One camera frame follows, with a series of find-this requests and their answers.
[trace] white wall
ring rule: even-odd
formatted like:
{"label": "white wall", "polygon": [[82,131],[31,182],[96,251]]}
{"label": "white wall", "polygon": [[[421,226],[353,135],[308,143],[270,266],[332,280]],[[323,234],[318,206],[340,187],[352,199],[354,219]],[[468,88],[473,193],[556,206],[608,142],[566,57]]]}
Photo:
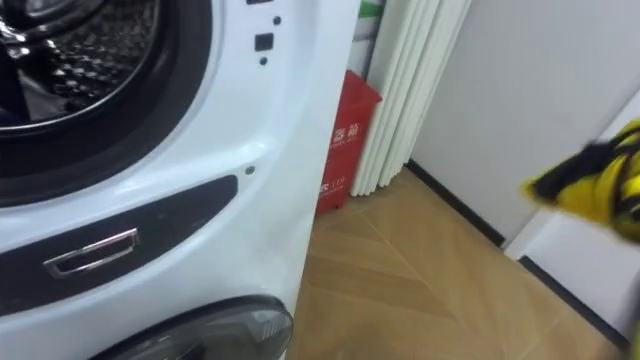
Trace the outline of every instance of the white wall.
{"label": "white wall", "polygon": [[640,85],[640,2],[476,0],[412,158],[508,239],[523,180],[599,134]]}

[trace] black handle panel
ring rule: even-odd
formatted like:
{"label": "black handle panel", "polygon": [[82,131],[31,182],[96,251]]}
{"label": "black handle panel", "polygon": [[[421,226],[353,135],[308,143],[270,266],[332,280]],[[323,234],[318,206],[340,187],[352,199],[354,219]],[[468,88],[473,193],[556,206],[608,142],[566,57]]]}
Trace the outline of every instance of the black handle panel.
{"label": "black handle panel", "polygon": [[[209,222],[236,195],[237,178],[226,176],[193,189],[140,206],[36,243],[0,254],[0,315],[28,310],[90,290],[142,267]],[[69,256],[89,248],[82,255],[95,254],[95,244],[135,229],[135,244],[120,241],[123,248],[104,249],[105,257],[132,251],[90,271],[72,276],[54,276],[52,259],[68,272],[91,263],[92,259]],[[69,259],[78,259],[77,264]]]}

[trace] stacked washer dryer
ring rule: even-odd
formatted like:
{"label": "stacked washer dryer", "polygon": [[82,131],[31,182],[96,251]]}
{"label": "stacked washer dryer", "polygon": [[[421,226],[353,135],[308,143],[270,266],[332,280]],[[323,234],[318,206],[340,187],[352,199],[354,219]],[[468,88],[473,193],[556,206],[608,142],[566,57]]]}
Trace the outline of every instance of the stacked washer dryer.
{"label": "stacked washer dryer", "polygon": [[0,358],[278,359],[356,0],[0,0]]}

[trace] door handle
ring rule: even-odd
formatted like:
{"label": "door handle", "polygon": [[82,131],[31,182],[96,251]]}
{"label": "door handle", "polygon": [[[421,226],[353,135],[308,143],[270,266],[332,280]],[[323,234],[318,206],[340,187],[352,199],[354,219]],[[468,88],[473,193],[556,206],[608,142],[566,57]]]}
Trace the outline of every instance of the door handle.
{"label": "door handle", "polygon": [[[78,259],[85,255],[90,255],[92,252],[97,251],[99,249],[103,249],[110,245],[121,245],[121,244],[126,244],[126,242],[128,242],[129,245],[124,250],[118,251],[111,255],[107,255],[101,259],[91,261],[85,265],[79,265],[71,269],[62,268],[62,265],[65,262],[68,262],[73,259]],[[135,250],[136,245],[138,245],[139,243],[140,243],[140,239],[138,238],[138,229],[134,228],[131,230],[121,232],[120,234],[111,236],[109,238],[106,238],[104,240],[100,240],[91,245],[87,245],[83,248],[70,251],[60,256],[56,256],[55,258],[49,259],[42,264],[47,269],[49,274],[51,274],[51,276],[53,276],[56,279],[62,279],[71,275],[77,275],[87,271],[94,270],[110,262],[113,262],[117,259],[120,259],[125,255],[131,254]]]}

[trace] white pleated blind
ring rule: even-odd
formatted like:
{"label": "white pleated blind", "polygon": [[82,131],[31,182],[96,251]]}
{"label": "white pleated blind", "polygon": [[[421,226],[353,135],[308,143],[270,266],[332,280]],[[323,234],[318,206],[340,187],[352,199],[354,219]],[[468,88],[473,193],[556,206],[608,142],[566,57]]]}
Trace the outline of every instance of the white pleated blind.
{"label": "white pleated blind", "polygon": [[409,161],[471,0],[388,0],[367,82],[383,97],[351,195],[387,186]]}

